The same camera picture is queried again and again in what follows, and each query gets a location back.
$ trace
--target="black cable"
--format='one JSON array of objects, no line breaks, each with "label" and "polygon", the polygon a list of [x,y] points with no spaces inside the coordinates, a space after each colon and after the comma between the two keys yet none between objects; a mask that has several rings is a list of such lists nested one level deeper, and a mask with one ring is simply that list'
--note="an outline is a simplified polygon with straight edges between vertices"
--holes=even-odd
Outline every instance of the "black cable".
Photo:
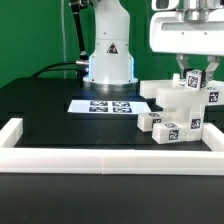
[{"label": "black cable", "polygon": [[85,44],[84,44],[84,38],[83,38],[82,26],[81,26],[79,13],[74,14],[74,20],[75,20],[75,25],[76,25],[76,30],[77,30],[80,52],[85,52],[86,49],[85,49]]},{"label": "black cable", "polygon": [[63,66],[63,65],[76,65],[76,63],[74,61],[68,61],[68,62],[60,62],[60,63],[48,65],[48,66],[42,68],[41,70],[39,70],[38,72],[35,72],[33,75],[31,75],[31,77],[37,78],[44,71],[47,71],[47,70],[49,70],[51,68]]},{"label": "black cable", "polygon": [[83,69],[78,69],[78,68],[65,68],[65,69],[49,69],[49,70],[44,70],[41,73],[38,74],[35,78],[39,77],[42,73],[44,72],[57,72],[57,71],[83,71]]}]

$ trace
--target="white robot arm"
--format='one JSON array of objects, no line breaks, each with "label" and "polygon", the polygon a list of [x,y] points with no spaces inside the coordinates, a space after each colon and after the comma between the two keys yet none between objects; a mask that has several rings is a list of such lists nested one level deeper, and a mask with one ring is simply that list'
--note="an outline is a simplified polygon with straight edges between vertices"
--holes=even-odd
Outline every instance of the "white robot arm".
[{"label": "white robot arm", "polygon": [[134,59],[129,53],[130,16],[120,1],[72,2],[78,10],[91,3],[95,11],[95,51],[89,57],[89,74],[84,77],[84,86],[101,90],[136,88]]},{"label": "white robot arm", "polygon": [[[223,1],[153,0],[152,8],[161,12],[151,20],[150,46],[154,52],[177,54],[182,77],[141,82],[140,95],[156,98],[163,111],[140,114],[138,127],[152,131],[159,144],[202,139],[212,150],[221,150],[224,141],[218,145],[216,128],[206,129],[203,122],[205,106],[224,105],[224,83],[211,81],[224,55]],[[191,69],[189,54],[208,56],[207,69]]]},{"label": "white robot arm", "polygon": [[223,1],[153,0],[152,8],[162,11],[151,20],[152,50],[178,54],[182,74],[190,68],[187,55],[207,55],[210,64],[205,79],[212,80],[224,55],[219,41],[224,38]]}]

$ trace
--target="black and white pattern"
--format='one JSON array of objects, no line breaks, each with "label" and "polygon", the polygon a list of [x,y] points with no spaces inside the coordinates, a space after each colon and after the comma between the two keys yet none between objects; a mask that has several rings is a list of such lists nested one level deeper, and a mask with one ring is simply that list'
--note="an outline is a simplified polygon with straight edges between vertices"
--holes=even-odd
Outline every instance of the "black and white pattern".
[{"label": "black and white pattern", "polygon": [[119,114],[130,114],[132,113],[131,108],[126,108],[126,107],[114,107],[113,108],[114,113],[119,113]]},{"label": "black and white pattern", "polygon": [[129,102],[112,102],[113,107],[130,107]]},{"label": "black and white pattern", "polygon": [[165,124],[168,128],[177,128],[178,126],[175,125],[174,123],[167,123]]},{"label": "black and white pattern", "polygon": [[107,107],[108,102],[107,101],[91,101],[90,106]]},{"label": "black and white pattern", "polygon": [[189,75],[187,79],[187,86],[197,89],[198,86],[200,85],[200,82],[201,82],[200,78]]},{"label": "black and white pattern", "polygon": [[162,119],[153,119],[152,127],[154,127],[154,124],[158,124],[158,123],[161,123],[161,122],[162,122]]},{"label": "black and white pattern", "polygon": [[219,92],[211,92],[209,95],[209,103],[217,103],[219,101]]},{"label": "black and white pattern", "polygon": [[170,131],[170,134],[169,134],[169,140],[178,140],[178,137],[179,137],[179,130],[172,130]]},{"label": "black and white pattern", "polygon": [[191,129],[199,129],[201,127],[201,119],[192,119]]},{"label": "black and white pattern", "polygon": [[149,113],[149,116],[151,116],[151,117],[160,117],[160,115],[157,114],[157,113]]},{"label": "black and white pattern", "polygon": [[108,108],[107,107],[90,107],[89,112],[93,113],[107,113]]}]

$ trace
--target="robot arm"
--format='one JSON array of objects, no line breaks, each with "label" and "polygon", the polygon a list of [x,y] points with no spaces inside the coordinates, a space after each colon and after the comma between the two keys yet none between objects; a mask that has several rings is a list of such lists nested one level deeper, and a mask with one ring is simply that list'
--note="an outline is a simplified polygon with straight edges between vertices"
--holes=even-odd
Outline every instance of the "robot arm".
[{"label": "robot arm", "polygon": [[95,11],[96,40],[84,86],[106,91],[136,88],[133,57],[129,54],[130,16],[119,0],[71,0],[81,54],[85,48],[77,15],[90,4]]},{"label": "robot arm", "polygon": [[155,52],[176,53],[182,77],[191,68],[188,55],[207,55],[205,79],[213,79],[224,49],[224,1],[153,0],[156,13],[151,21],[150,45]]}]

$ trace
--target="cable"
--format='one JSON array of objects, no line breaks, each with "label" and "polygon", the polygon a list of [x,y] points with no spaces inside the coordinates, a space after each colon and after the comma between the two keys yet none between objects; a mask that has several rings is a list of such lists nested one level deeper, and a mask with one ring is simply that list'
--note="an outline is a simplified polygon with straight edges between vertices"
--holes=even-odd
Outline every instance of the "cable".
[{"label": "cable", "polygon": [[[150,22],[149,22],[150,21],[150,15],[149,15],[149,2],[148,2],[148,0],[145,0],[145,4],[146,4],[147,24],[148,24],[148,27],[150,27]],[[156,62],[157,62],[157,65],[159,67],[162,78],[165,79],[165,75],[164,75],[164,72],[163,72],[163,67],[162,67],[160,58],[157,55],[155,57],[156,57]]]},{"label": "cable", "polygon": [[65,33],[65,3],[61,0],[61,28],[62,28],[62,39],[63,39],[63,59],[66,62],[67,58],[67,46],[66,46],[66,33]]},{"label": "cable", "polygon": [[79,68],[63,68],[63,69],[49,69],[49,70],[43,70],[38,73],[38,75],[35,76],[35,78],[39,77],[44,72],[57,72],[57,71],[82,71],[83,69]]},{"label": "cable", "polygon": [[76,65],[76,63],[74,61],[69,61],[69,62],[60,62],[60,63],[48,65],[48,66],[42,68],[41,70],[39,70],[38,72],[35,72],[31,77],[37,78],[41,73],[43,73],[45,71],[50,71],[49,69],[51,69],[51,68],[55,68],[55,67],[59,67],[59,66],[63,66],[63,65]]}]

